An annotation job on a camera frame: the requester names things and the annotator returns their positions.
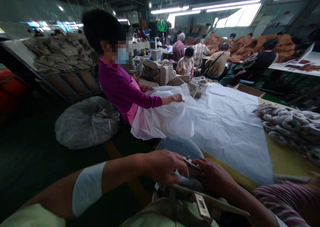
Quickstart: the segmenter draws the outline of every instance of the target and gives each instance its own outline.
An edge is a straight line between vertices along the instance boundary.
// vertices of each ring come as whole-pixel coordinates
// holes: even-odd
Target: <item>yellow table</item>
[[[259,98],[259,103],[277,104],[267,100]],[[320,167],[317,167],[311,163],[308,159],[304,158],[298,152],[291,150],[287,146],[281,146],[270,139],[266,132],[269,152],[273,163],[273,172],[275,174],[295,175],[295,176],[310,176],[310,171],[320,173]],[[235,171],[231,167],[227,166],[223,162],[219,161],[215,157],[211,156],[205,151],[202,151],[204,156],[223,166],[229,174],[244,188],[253,192],[258,187],[258,184],[243,176],[239,172]]]

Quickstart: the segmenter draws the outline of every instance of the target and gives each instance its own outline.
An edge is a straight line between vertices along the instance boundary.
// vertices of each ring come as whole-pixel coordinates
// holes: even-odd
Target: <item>beige jacket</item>
[[[213,64],[213,66],[211,66],[211,63],[214,62],[215,59],[218,58],[218,56],[220,56],[219,59]],[[220,76],[225,69],[225,65],[229,57],[230,57],[229,51],[219,51],[214,53],[212,56],[210,56],[210,58],[206,61],[206,64],[205,64],[206,68],[211,66],[210,69],[208,70],[208,75]]]

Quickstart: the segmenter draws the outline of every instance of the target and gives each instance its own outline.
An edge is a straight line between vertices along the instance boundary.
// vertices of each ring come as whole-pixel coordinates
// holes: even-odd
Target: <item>white plastic sheet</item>
[[[197,101],[190,96],[186,84],[159,88],[166,88],[168,95],[182,93],[185,104],[177,103],[171,109],[166,106],[149,110],[139,107],[131,129],[135,137],[187,136],[201,149],[255,183],[274,183],[265,132],[260,118],[252,112],[259,104],[257,97],[215,83],[209,84],[206,93]],[[159,88],[155,88],[152,95],[161,96]],[[175,108],[179,105],[185,105],[187,109],[178,111]],[[177,113],[178,117],[169,118]],[[176,123],[177,118],[183,119],[184,125]],[[138,119],[144,121],[135,125]],[[163,126],[171,126],[170,131],[177,129],[170,132]],[[194,128],[194,135],[191,135],[190,126]]]

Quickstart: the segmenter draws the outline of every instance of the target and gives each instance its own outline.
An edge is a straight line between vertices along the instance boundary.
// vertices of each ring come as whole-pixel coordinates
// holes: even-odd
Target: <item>gray fabric pile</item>
[[[37,55],[34,66],[42,76],[95,66],[89,58],[93,49],[84,35],[68,32],[66,36],[29,38],[23,44]]]
[[[263,120],[269,137],[280,145],[288,145],[320,166],[320,114],[275,105],[260,104],[254,112]]]

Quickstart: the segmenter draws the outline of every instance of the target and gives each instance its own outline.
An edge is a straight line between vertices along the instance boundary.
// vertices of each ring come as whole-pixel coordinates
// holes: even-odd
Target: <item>dark hair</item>
[[[228,43],[222,43],[219,46],[219,51],[227,51],[229,49],[229,44]]]
[[[172,29],[169,29],[169,30],[168,30],[167,35],[172,36]]]
[[[201,42],[201,38],[197,37],[196,39],[194,39],[194,44],[198,44]]]
[[[193,47],[187,47],[187,49],[184,51],[184,56],[193,56],[194,49]]]
[[[96,51],[92,51],[90,53],[90,58],[93,60],[94,63],[98,63],[99,62],[99,58],[100,58],[101,54],[99,52]]]
[[[83,31],[90,46],[103,54],[101,41],[115,47],[118,41],[126,40],[126,32],[118,20],[110,13],[101,9],[92,9],[82,16]]]
[[[277,39],[270,39],[270,40],[267,40],[265,43],[263,43],[262,46],[265,50],[272,50],[277,46],[278,42],[279,41]]]

